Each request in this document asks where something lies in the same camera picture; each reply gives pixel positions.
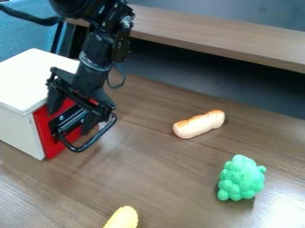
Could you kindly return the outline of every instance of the gray floor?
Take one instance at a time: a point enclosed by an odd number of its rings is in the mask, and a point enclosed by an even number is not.
[[[124,65],[128,73],[305,119],[299,73],[135,39]]]

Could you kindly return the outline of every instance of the wooden table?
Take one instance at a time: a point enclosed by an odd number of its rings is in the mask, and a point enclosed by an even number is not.
[[[305,73],[304,32],[130,6],[136,13],[132,37]],[[88,26],[83,20],[68,22]]]
[[[130,76],[119,121],[94,148],[38,161],[0,142],[0,227],[102,227],[130,205],[143,228],[304,227],[305,122]],[[226,124],[191,140],[181,119],[221,109]],[[218,173],[235,154],[267,167],[255,200],[221,202]]]

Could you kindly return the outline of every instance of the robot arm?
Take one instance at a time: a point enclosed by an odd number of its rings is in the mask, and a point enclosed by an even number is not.
[[[116,121],[116,116],[112,113],[116,106],[104,92],[103,85],[108,80],[113,64],[127,58],[129,34],[135,15],[120,0],[50,0],[50,3],[61,17],[82,19],[90,23],[89,34],[79,55],[77,73],[51,68],[52,76],[47,81],[47,108],[50,115],[60,109],[66,98],[73,100],[80,108],[79,115],[67,126],[58,126],[56,136],[70,150],[81,152]],[[80,148],[73,147],[64,138],[79,123],[82,123],[81,133],[87,134],[99,122],[108,123]]]

